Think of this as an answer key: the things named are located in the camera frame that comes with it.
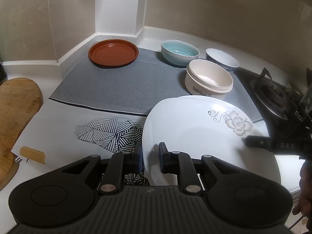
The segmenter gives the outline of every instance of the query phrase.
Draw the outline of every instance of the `white countertop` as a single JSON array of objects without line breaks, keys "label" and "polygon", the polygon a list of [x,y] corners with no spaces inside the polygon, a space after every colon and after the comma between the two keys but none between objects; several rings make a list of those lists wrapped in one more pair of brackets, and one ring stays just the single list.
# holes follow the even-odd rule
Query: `white countertop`
[{"label": "white countertop", "polygon": [[[262,69],[266,67],[270,71],[275,81],[283,85],[286,85],[288,83],[289,77],[284,71],[280,70],[277,67],[274,67],[269,63],[266,63],[259,58],[256,58],[238,49],[225,46],[213,41],[200,39],[188,34],[182,34],[179,32],[157,28],[147,28],[147,30],[144,31],[142,36],[140,37],[140,40],[138,40],[137,46],[140,48],[160,51],[160,43],[162,40],[165,39],[179,39],[195,45],[200,50],[200,58],[205,58],[206,48],[221,49],[234,56],[240,63],[241,67],[256,72],[258,74],[260,74]],[[46,80],[45,77],[40,77],[38,75],[32,77],[27,74],[23,75],[22,73],[18,75],[9,74],[8,78],[11,79],[21,76],[31,78],[39,85],[43,93],[44,101],[51,95],[51,93],[61,82],[59,76],[55,76],[55,78],[50,77],[48,80]],[[256,125],[265,136],[268,135],[264,121],[258,122]],[[299,171],[304,161],[299,160],[298,156],[276,156],[276,159],[280,168],[282,185],[286,187],[291,193],[298,192],[300,179]],[[15,220],[13,219],[13,216],[8,207],[8,197],[11,191],[20,183],[42,174],[43,172],[30,167],[26,162],[20,162],[20,166],[16,175],[9,182],[9,184],[0,191],[0,234],[7,233],[16,225]]]}]

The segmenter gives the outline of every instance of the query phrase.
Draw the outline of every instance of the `turquoise bowl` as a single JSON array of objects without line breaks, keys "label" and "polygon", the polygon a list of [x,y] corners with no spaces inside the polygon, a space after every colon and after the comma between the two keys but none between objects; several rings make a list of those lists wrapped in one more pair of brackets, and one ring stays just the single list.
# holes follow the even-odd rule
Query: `turquoise bowl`
[{"label": "turquoise bowl", "polygon": [[180,40],[164,40],[161,43],[161,53],[168,62],[181,68],[186,68],[199,56],[196,47]]}]

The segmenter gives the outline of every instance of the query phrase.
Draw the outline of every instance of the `plate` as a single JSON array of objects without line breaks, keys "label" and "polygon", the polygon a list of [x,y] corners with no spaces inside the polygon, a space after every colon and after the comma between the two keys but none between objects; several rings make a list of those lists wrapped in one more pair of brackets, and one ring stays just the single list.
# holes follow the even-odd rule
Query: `plate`
[{"label": "plate", "polygon": [[118,68],[133,62],[138,57],[138,48],[126,40],[104,40],[94,44],[88,56],[94,64]]},{"label": "plate", "polygon": [[143,128],[144,176],[151,185],[177,184],[176,175],[160,171],[158,144],[165,142],[170,152],[185,152],[194,159],[213,155],[280,183],[274,154],[246,147],[243,140],[248,135],[262,133],[242,110],[227,102],[212,97],[162,100],[149,113]]}]

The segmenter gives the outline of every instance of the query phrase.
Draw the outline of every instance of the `backsplash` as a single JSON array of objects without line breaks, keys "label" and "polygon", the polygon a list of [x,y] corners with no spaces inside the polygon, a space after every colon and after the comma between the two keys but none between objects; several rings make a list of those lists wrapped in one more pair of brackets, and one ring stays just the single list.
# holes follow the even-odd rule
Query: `backsplash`
[{"label": "backsplash", "polygon": [[253,54],[297,78],[312,68],[312,0],[147,0],[145,26]]},{"label": "backsplash", "polygon": [[95,0],[0,0],[3,61],[56,60],[95,32]]}]

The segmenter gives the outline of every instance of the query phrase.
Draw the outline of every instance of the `gray mat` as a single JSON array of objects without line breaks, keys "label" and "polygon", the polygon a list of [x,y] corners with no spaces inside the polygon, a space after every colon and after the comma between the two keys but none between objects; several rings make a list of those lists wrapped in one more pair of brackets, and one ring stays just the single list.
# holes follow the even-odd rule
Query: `gray mat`
[{"label": "gray mat", "polygon": [[[161,100],[190,95],[185,68],[168,64],[161,53],[139,48],[139,56],[122,68],[99,68],[86,55],[50,98],[96,109],[147,115]],[[252,121],[261,115],[238,78],[224,101],[244,111]]]}]

